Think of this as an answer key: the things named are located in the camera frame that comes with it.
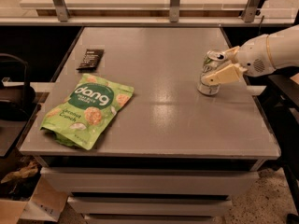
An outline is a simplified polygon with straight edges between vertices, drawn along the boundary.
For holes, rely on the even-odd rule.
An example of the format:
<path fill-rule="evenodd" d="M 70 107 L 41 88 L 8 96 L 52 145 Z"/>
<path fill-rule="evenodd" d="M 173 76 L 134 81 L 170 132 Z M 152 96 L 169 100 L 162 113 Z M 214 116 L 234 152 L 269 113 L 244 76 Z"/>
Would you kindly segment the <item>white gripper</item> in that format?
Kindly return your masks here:
<path fill-rule="evenodd" d="M 272 74 L 275 67 L 269 58 L 268 35 L 260 35 L 224 51 L 225 57 L 232 63 L 224 68 L 203 75 L 201 81 L 208 86 L 238 81 L 245 73 L 249 77 Z"/>

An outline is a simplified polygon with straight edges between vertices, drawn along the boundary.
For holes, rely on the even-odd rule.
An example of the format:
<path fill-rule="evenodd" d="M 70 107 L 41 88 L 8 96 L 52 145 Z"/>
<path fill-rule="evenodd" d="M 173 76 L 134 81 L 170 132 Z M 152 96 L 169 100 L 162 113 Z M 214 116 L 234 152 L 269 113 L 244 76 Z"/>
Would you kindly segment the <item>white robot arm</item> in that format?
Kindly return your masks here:
<path fill-rule="evenodd" d="M 238 81 L 243 75 L 260 77 L 299 66 L 299 26 L 254 37 L 242 46 L 215 52 L 212 57 L 220 64 L 213 65 L 200 78 L 208 86 Z"/>

